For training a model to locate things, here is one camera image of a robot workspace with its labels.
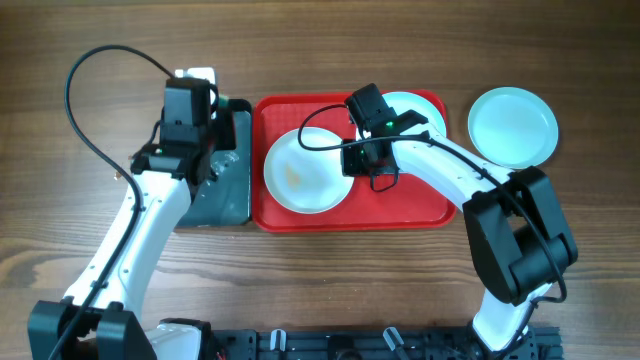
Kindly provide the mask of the white plate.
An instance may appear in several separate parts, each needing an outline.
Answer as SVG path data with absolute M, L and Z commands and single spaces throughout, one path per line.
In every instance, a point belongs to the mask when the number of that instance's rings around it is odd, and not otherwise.
M 326 150 L 342 139 L 309 127 L 282 135 L 269 149 L 263 178 L 269 194 L 284 208 L 301 214 L 326 212 L 349 194 L 354 179 L 342 172 L 341 152 Z

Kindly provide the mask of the light blue plate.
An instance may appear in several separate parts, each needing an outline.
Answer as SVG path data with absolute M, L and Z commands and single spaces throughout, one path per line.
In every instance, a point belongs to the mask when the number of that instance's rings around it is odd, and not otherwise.
M 482 94 L 470 108 L 468 133 L 481 155 L 512 169 L 542 164 L 559 142 L 557 119 L 549 105 L 517 87 Z

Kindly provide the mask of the green yellow sponge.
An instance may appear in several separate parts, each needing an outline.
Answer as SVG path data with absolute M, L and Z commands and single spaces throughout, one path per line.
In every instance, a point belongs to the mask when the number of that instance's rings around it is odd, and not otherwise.
M 220 95 L 218 99 L 218 108 L 228 108 L 229 107 L 230 98 L 225 95 Z

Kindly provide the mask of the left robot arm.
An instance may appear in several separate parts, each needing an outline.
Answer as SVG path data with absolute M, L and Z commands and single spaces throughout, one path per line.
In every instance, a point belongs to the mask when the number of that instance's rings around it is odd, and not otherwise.
M 218 91 L 206 79 L 171 77 L 160 139 L 134 156 L 126 197 L 98 251 L 58 302 L 40 301 L 28 322 L 36 359 L 201 359 L 210 326 L 139 322 L 151 275 L 170 234 L 210 170 Z

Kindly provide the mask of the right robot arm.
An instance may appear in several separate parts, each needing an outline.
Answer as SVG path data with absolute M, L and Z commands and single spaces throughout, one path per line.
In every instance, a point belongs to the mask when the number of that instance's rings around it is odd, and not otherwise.
M 464 216 L 476 274 L 485 287 L 472 329 L 496 359 L 523 341 L 534 309 L 567 298 L 563 278 L 578 248 L 555 190 L 536 167 L 486 162 L 447 139 L 415 110 L 392 108 L 375 84 L 344 105 L 358 140 L 347 147 L 369 168 L 394 166 L 427 183 Z

